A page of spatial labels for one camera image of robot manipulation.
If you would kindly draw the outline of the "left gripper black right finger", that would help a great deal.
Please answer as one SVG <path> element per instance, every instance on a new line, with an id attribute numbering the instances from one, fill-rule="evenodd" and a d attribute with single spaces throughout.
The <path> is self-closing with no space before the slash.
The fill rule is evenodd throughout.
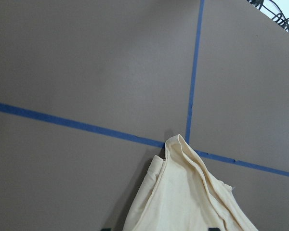
<path id="1" fill-rule="evenodd" d="M 209 231 L 221 231 L 221 230 L 217 227 L 209 227 Z"/>

